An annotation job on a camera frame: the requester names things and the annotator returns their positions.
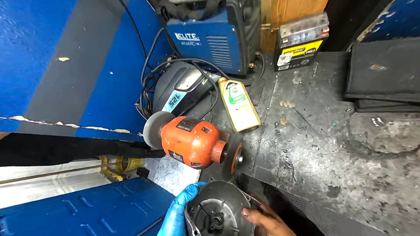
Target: welder handle strap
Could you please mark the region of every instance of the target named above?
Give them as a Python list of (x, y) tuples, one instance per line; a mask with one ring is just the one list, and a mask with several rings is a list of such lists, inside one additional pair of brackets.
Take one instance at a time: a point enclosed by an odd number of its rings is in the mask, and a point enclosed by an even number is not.
[(160, 4), (166, 8), (168, 13), (177, 19), (186, 20), (188, 18), (195, 20), (204, 20), (217, 13), (221, 0), (207, 0), (203, 11), (190, 10), (185, 3), (175, 5), (169, 0), (162, 0)]

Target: wooden panel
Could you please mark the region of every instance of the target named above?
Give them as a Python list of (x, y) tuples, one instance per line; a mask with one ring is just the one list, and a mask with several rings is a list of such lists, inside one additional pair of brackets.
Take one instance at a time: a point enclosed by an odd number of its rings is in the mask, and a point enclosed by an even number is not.
[(261, 1), (261, 24), (271, 23), (271, 0)]
[(263, 52), (274, 51), (276, 34), (281, 24), (299, 20), (303, 17), (324, 11), (328, 0), (262, 0), (261, 24), (271, 23), (270, 27), (261, 28), (260, 49)]

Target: metal disc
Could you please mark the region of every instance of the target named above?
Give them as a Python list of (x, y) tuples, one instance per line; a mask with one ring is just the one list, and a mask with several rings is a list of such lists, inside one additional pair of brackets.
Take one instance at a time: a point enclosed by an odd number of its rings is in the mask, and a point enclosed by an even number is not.
[(164, 125), (175, 118), (175, 115), (166, 111), (158, 111), (153, 114), (144, 125), (143, 138), (147, 145), (162, 149), (160, 130)]
[(229, 181), (237, 168), (237, 160), (241, 157), (242, 134), (235, 133), (229, 135), (226, 145), (226, 156), (222, 163), (222, 179), (224, 181)]
[(243, 207), (251, 207), (250, 198), (236, 186), (224, 181), (208, 182), (185, 208), (187, 235), (254, 235), (254, 226), (241, 215)]

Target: orange bench grinder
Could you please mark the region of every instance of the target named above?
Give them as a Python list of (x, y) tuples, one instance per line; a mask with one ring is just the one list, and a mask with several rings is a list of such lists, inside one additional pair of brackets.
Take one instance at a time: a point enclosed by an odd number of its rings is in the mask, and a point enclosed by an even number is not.
[(146, 122), (144, 141), (156, 149), (164, 149), (172, 158), (194, 168), (204, 169), (213, 162), (222, 166), (222, 178), (230, 180), (243, 161), (242, 134), (229, 133), (206, 121), (191, 117), (175, 117), (159, 111)]

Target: yellow battery label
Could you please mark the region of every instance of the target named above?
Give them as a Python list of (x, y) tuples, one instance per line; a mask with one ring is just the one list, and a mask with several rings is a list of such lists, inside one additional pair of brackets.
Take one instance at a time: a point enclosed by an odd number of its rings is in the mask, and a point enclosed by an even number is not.
[(299, 56), (303, 54), (304, 55), (313, 54), (318, 50), (319, 46), (321, 46), (322, 41), (323, 39), (306, 43), (306, 44), (302, 44), (295, 47), (285, 48), (283, 49), (281, 54), (284, 55), (284, 54), (293, 53), (293, 56)]

